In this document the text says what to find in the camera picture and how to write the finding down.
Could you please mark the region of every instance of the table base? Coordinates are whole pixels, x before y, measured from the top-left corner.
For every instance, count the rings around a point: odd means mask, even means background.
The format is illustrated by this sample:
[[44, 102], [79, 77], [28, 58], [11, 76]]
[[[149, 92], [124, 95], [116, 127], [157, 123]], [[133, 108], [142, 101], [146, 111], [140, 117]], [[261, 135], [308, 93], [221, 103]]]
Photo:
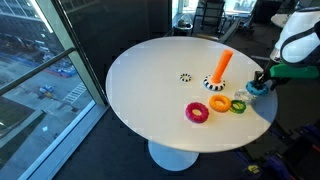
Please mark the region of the table base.
[[199, 153], [181, 151], [148, 142], [149, 152], [153, 160], [162, 168], [169, 171], [182, 171], [189, 168], [197, 160]]

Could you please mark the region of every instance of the office chair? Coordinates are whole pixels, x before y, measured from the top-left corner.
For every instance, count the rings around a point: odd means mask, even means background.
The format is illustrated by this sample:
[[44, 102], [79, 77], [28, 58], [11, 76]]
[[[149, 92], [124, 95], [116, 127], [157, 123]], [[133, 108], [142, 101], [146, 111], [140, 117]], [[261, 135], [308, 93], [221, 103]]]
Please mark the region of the office chair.
[[198, 17], [200, 17], [200, 29], [203, 29], [203, 26], [212, 26], [216, 27], [216, 33], [218, 33], [219, 36], [223, 34], [221, 30], [226, 21], [224, 5], [224, 0], [200, 0], [193, 19], [193, 27], [195, 27], [195, 22], [199, 19]]
[[208, 39], [208, 40], [216, 41], [216, 42], [219, 42], [219, 43], [222, 43], [222, 44], [226, 44], [227, 41], [230, 40], [232, 38], [232, 36], [234, 35], [234, 33], [237, 31], [239, 25], [240, 25], [240, 18], [237, 18], [232, 23], [232, 25], [227, 30], [227, 32], [221, 38], [214, 37], [214, 36], [208, 36], [208, 35], [205, 35], [205, 34], [197, 34], [195, 37]]

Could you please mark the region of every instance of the red ring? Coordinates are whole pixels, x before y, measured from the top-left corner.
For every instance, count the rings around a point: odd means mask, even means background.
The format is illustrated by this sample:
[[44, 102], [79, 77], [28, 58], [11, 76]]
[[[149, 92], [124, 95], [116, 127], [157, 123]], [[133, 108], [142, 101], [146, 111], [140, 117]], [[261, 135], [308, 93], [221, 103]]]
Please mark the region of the red ring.
[[[201, 115], [196, 115], [192, 111], [193, 110], [199, 110], [201, 112]], [[186, 116], [189, 118], [189, 120], [196, 122], [196, 123], [203, 123], [205, 122], [209, 117], [209, 110], [206, 108], [205, 105], [197, 102], [190, 103], [186, 108]]]

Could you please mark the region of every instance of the yellow ring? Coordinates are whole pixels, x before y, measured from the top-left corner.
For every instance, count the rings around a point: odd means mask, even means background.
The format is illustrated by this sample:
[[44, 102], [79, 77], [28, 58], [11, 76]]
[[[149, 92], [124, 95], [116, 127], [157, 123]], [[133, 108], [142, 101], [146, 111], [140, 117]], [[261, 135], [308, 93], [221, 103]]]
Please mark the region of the yellow ring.
[[231, 100], [224, 95], [213, 95], [209, 101], [210, 107], [218, 112], [227, 112], [231, 107]]

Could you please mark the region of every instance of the table top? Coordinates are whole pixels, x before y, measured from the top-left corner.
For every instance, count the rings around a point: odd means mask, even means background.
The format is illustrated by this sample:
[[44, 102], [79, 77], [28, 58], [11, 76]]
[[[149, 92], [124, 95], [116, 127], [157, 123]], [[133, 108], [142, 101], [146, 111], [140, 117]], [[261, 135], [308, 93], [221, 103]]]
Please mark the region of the table top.
[[[224, 49], [234, 52], [222, 76], [226, 87], [210, 91], [203, 80], [213, 74]], [[252, 142], [269, 128], [278, 108], [276, 91], [258, 97], [243, 114], [216, 112], [209, 99], [214, 94], [233, 99], [257, 70], [262, 69], [249, 57], [214, 41], [158, 38], [133, 46], [114, 61], [106, 77], [106, 92], [118, 117], [148, 140], [185, 151], [226, 151]], [[183, 73], [189, 73], [192, 80], [180, 81]], [[191, 102], [209, 109], [206, 122], [188, 120], [185, 109]]]
[[290, 15], [291, 14], [275, 14], [271, 17], [271, 22], [283, 28], [286, 25], [288, 19], [290, 18]]

